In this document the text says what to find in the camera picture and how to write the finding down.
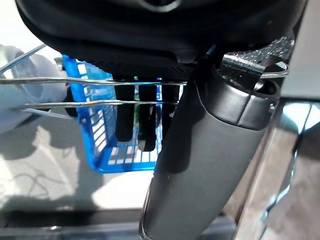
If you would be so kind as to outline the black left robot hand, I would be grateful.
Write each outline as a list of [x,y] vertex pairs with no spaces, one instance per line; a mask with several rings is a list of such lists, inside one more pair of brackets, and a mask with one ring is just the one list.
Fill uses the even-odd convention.
[[193,240],[216,218],[253,158],[280,98],[272,80],[228,81],[230,52],[293,29],[303,0],[18,0],[30,31],[56,51],[120,78],[187,81],[158,156],[140,230]]

